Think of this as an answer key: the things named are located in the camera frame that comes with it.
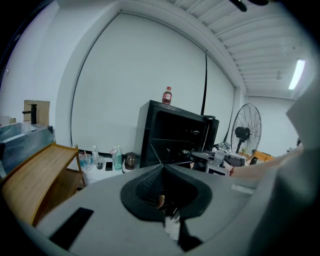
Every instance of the fluorescent light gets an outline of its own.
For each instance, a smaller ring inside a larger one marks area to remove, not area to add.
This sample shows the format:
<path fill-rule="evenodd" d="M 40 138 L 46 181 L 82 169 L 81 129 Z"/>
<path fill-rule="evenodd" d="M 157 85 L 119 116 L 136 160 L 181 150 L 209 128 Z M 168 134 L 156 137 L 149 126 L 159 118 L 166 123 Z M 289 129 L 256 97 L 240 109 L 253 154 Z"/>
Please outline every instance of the fluorescent light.
<path fill-rule="evenodd" d="M 301 78 L 302 72 L 304 71 L 304 67 L 305 67 L 305 61 L 299 59 L 296 62 L 296 66 L 295 66 L 295 71 L 289 86 L 289 90 L 294 90 Z"/>

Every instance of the corrugated ceiling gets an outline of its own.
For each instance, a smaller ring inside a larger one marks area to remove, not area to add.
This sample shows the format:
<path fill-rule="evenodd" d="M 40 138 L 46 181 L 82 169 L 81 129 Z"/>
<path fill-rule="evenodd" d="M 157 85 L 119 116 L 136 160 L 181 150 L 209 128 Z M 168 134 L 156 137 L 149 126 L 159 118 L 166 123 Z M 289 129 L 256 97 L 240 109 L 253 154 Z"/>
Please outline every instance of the corrugated ceiling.
<path fill-rule="evenodd" d="M 241 12 L 229 0 L 167 2 L 197 18 L 222 42 L 241 73 L 248 96 L 297 97 L 288 87 L 297 60 L 310 56 L 309 43 L 279 3 L 257 6 L 245 0 L 248 10 Z"/>

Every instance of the white window shade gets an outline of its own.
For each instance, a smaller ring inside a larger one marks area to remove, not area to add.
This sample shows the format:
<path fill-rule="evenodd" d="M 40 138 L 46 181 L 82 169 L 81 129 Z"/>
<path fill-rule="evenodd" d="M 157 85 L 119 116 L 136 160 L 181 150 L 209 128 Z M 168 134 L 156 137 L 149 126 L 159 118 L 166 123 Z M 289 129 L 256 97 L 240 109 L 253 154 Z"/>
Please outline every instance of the white window shade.
<path fill-rule="evenodd" d="M 207 57 L 206 86 L 204 114 L 207 116 L 215 116 L 215 118 L 219 120 L 219 127 L 214 142 L 217 144 L 224 141 L 228 131 L 235 88 L 210 57 Z"/>
<path fill-rule="evenodd" d="M 205 53 L 178 32 L 157 22 L 118 15 L 102 32 L 81 70 L 75 90 L 72 143 L 108 153 L 134 149 L 139 110 L 161 102 L 167 86 L 171 105 L 201 113 Z"/>

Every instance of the bottle label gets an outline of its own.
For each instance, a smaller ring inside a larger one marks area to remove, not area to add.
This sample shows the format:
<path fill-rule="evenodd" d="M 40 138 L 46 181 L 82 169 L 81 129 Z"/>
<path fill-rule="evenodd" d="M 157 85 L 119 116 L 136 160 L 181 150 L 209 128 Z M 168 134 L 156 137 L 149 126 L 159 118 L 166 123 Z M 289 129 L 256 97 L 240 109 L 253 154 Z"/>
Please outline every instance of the bottle label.
<path fill-rule="evenodd" d="M 165 99 L 165 100 L 170 100 L 171 101 L 171 97 L 172 97 L 172 95 L 170 95 L 170 94 L 164 94 L 162 98 Z"/>

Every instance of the black cabinet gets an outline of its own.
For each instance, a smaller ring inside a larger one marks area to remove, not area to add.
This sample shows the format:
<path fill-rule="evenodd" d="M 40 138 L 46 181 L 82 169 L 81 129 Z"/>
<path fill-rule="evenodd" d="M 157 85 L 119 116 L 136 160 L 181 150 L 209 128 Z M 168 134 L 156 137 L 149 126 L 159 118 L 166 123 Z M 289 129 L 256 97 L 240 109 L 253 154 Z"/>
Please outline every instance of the black cabinet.
<path fill-rule="evenodd" d="M 150 100 L 139 111 L 134 153 L 139 167 L 191 162 L 193 151 L 211 151 L 219 121 Z"/>

